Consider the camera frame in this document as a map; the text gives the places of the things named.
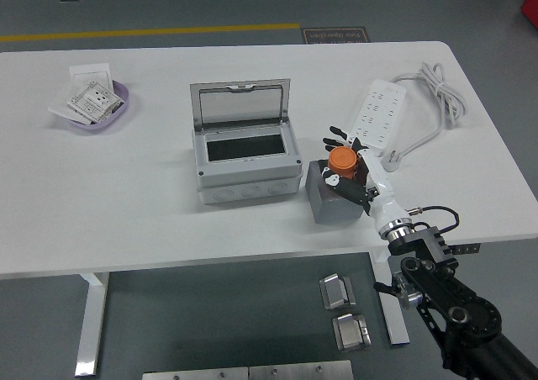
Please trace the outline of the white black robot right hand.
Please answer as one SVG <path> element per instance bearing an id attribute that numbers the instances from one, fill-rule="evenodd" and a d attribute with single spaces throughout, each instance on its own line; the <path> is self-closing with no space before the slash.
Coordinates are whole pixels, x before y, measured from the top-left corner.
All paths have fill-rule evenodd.
<path id="1" fill-rule="evenodd" d="M 381 239 L 392 241 L 410 234 L 413 231 L 412 219 L 397 203 L 388 174 L 374 152 L 357 137 L 335 126 L 330 127 L 330 132 L 340 138 L 323 139 L 325 149 L 330 153 L 351 150 L 356 157 L 353 166 L 355 176 L 349 178 L 342 169 L 329 162 L 321 172 L 324 183 L 341 197 L 361 205 L 375 219 L 375 228 Z"/>

